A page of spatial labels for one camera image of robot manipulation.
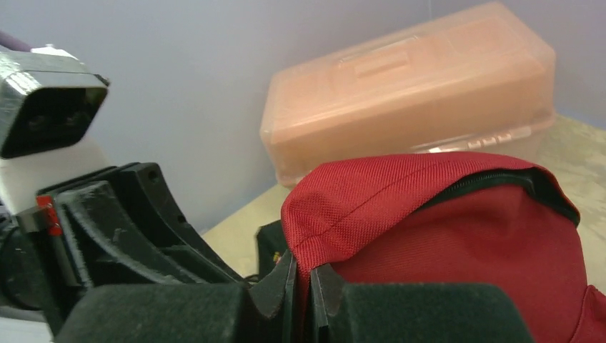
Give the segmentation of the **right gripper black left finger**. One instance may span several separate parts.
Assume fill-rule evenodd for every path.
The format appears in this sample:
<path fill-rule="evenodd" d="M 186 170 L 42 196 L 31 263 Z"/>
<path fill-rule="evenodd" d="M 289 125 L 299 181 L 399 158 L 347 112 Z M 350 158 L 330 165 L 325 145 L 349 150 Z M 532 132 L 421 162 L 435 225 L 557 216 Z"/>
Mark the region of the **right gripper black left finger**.
<path fill-rule="evenodd" d="M 90 291 L 55 342 L 290 342 L 297 263 L 258 284 L 111 285 Z"/>

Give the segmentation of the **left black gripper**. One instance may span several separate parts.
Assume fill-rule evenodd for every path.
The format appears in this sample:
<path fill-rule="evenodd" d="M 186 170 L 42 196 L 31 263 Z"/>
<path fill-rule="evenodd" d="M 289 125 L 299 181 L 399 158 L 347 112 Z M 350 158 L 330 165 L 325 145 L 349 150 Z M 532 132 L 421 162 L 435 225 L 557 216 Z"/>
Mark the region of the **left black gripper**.
<path fill-rule="evenodd" d="M 1 238 L 1 285 L 22 309 L 70 313 L 81 285 L 242 280 L 187 221 L 158 164 L 109 166 L 36 202 Z"/>

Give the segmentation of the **red backpack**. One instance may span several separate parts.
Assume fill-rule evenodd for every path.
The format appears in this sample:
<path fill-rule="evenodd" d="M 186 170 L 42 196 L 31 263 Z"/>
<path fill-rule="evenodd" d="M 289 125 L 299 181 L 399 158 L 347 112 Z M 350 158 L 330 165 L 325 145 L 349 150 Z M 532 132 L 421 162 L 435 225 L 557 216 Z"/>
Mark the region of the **red backpack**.
<path fill-rule="evenodd" d="M 580 213 L 545 168 L 474 152 L 323 164 L 282 205 L 303 289 L 331 264 L 350 282 L 481 282 L 515 303 L 536 342 L 603 342 Z"/>

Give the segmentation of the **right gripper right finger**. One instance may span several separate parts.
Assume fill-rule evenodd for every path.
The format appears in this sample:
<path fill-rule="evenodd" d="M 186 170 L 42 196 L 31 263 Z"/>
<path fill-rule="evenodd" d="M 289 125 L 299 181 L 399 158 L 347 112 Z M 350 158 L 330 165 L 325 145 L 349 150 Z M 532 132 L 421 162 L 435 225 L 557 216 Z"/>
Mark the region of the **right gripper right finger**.
<path fill-rule="evenodd" d="M 349 283 L 310 274 L 314 342 L 533 342 L 510 298 L 489 284 Z"/>

